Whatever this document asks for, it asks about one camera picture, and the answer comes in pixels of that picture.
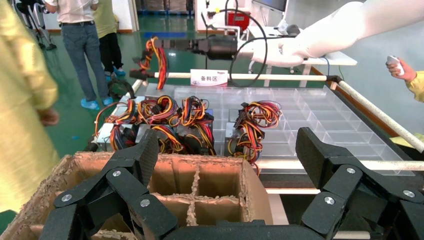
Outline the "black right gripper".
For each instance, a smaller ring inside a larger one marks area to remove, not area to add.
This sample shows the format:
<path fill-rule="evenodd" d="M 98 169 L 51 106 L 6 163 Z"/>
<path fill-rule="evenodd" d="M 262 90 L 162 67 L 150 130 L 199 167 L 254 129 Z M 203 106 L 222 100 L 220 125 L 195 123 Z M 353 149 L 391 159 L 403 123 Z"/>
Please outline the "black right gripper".
<path fill-rule="evenodd" d="M 238 51 L 235 37 L 211 35 L 200 39 L 160 39 L 156 48 L 176 51 L 191 51 L 206 56 L 210 60 L 232 60 Z"/>

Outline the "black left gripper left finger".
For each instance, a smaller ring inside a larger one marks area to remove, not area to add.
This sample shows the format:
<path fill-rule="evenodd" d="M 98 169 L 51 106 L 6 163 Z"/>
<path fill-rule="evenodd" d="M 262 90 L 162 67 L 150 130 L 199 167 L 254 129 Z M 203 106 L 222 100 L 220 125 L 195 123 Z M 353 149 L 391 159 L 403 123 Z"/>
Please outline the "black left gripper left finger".
<path fill-rule="evenodd" d="M 89 240 L 119 214 L 137 239 L 164 239 L 178 219 L 148 189 L 158 154 L 152 129 L 135 146 L 117 150 L 99 173 L 56 197 L 40 238 Z"/>

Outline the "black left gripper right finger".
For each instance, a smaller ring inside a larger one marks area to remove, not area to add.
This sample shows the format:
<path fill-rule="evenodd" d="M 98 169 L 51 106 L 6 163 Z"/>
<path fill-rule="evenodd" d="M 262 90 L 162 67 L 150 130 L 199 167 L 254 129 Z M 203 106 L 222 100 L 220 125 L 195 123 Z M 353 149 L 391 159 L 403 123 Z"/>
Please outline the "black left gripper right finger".
<path fill-rule="evenodd" d="M 298 160 L 319 190 L 301 224 L 332 239 L 347 214 L 365 219 L 385 240 L 424 237 L 424 196 L 365 167 L 344 147 L 322 142 L 308 127 L 297 131 Z"/>

